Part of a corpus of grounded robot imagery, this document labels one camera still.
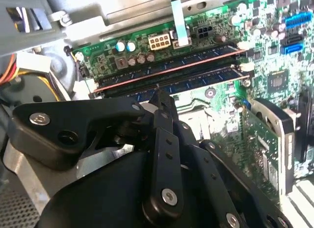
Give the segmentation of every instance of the integrated circuit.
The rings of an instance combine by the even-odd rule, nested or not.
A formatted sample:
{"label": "integrated circuit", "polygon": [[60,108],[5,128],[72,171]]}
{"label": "integrated circuit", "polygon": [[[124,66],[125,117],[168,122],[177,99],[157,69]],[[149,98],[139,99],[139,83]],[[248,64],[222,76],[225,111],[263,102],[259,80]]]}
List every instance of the integrated circuit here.
{"label": "integrated circuit", "polygon": [[277,46],[271,46],[268,48],[268,54],[269,55],[273,55],[276,54],[278,52],[278,47]]}
{"label": "integrated circuit", "polygon": [[276,73],[271,73],[267,77],[268,93],[275,93],[286,90],[288,88],[289,71],[284,70]]}

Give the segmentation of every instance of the capacitor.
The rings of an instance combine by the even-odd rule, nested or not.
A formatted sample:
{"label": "capacitor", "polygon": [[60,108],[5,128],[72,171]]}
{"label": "capacitor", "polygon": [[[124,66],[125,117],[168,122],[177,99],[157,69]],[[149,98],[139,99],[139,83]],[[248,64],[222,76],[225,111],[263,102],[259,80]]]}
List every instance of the capacitor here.
{"label": "capacitor", "polygon": [[116,49],[117,49],[118,52],[124,51],[124,50],[126,49],[126,44],[125,44],[125,42],[122,41],[122,40],[119,40],[119,41],[117,42],[117,44],[116,44]]}
{"label": "capacitor", "polygon": [[261,30],[258,28],[254,28],[251,30],[251,34],[255,37],[261,36]]}
{"label": "capacitor", "polygon": [[241,113],[243,112],[243,106],[240,104],[240,103],[235,103],[234,104],[234,109],[238,112],[238,113]]}
{"label": "capacitor", "polygon": [[147,60],[148,62],[154,62],[154,61],[155,61],[155,55],[154,55],[154,53],[148,52],[148,53],[146,54],[146,60]]}
{"label": "capacitor", "polygon": [[277,30],[278,32],[283,32],[286,29],[285,23],[275,23],[272,26],[273,30]]}
{"label": "capacitor", "polygon": [[281,32],[278,34],[278,39],[279,40],[283,40],[286,37],[286,33],[285,32]]}
{"label": "capacitor", "polygon": [[133,41],[127,43],[127,50],[133,52],[136,49],[136,44]]}
{"label": "capacitor", "polygon": [[278,36],[278,31],[270,29],[270,30],[267,30],[266,34],[272,38],[276,38]]}
{"label": "capacitor", "polygon": [[241,17],[239,15],[233,15],[229,18],[229,25],[231,26],[240,26]]}
{"label": "capacitor", "polygon": [[135,66],[136,65],[136,57],[135,56],[130,56],[128,60],[128,64],[130,66]]}
{"label": "capacitor", "polygon": [[247,10],[247,6],[245,3],[240,3],[238,6],[237,6],[237,9],[239,11],[239,13],[243,14],[246,12]]}
{"label": "capacitor", "polygon": [[216,43],[224,43],[224,42],[226,42],[226,40],[227,40],[227,38],[226,38],[226,36],[224,36],[224,35],[216,35],[216,36],[214,37],[214,41],[215,41]]}
{"label": "capacitor", "polygon": [[146,61],[145,54],[139,53],[137,55],[137,62],[143,64],[143,63],[145,63],[145,61]]}

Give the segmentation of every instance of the motherboard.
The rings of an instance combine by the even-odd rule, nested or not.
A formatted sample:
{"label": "motherboard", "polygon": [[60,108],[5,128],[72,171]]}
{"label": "motherboard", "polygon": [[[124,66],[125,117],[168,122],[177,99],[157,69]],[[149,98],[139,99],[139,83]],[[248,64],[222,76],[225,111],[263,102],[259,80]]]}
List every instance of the motherboard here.
{"label": "motherboard", "polygon": [[[250,103],[262,98],[299,111],[294,130],[313,135],[313,8],[312,0],[237,0],[185,17],[184,46],[168,22],[73,54],[82,76],[97,83],[91,97],[144,102],[157,88],[168,91],[196,139],[216,141],[278,203],[284,134],[252,114]],[[313,173],[311,145],[296,155],[294,178]]]}

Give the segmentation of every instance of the gray metal frame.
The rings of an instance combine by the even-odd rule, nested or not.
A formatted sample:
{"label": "gray metal frame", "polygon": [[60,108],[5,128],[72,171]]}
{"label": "gray metal frame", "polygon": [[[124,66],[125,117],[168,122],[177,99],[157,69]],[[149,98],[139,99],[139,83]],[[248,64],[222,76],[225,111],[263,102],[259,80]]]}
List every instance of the gray metal frame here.
{"label": "gray metal frame", "polygon": [[57,23],[51,23],[52,29],[31,33],[19,33],[8,15],[7,7],[39,8],[47,15],[52,10],[47,0],[0,0],[0,57],[65,38]]}

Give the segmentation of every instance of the black plastic bracket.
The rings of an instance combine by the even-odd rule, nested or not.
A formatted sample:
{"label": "black plastic bracket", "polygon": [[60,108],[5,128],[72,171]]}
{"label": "black plastic bracket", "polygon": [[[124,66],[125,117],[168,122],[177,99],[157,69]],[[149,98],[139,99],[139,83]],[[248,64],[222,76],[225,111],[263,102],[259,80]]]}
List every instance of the black plastic bracket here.
{"label": "black plastic bracket", "polygon": [[[34,124],[34,113],[45,114],[47,124]],[[89,132],[106,129],[103,134],[111,134],[144,114],[132,98],[26,104],[14,109],[8,135],[18,151],[51,169],[67,170],[88,147]]]}

